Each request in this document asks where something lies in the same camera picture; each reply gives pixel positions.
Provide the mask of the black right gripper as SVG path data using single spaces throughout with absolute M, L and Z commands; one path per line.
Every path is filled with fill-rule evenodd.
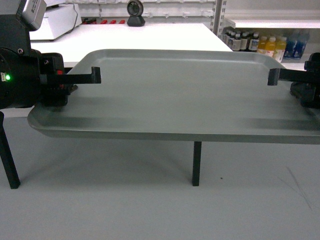
M 320 53 L 314 52 L 304 62 L 304 70 L 272 68 L 268 74 L 268 86 L 277 86 L 278 81 L 293 82 L 290 93 L 305 108 L 320 108 Z

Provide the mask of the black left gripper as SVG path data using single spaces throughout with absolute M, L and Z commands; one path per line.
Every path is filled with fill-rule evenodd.
M 46 107 L 63 107 L 78 89 L 75 84 L 100 83 L 100 67 L 92 67 L 90 74 L 65 74 L 60 53 L 32 49 L 29 29 L 16 15 L 1 15 L 1 109 L 30 108 L 38 101 Z

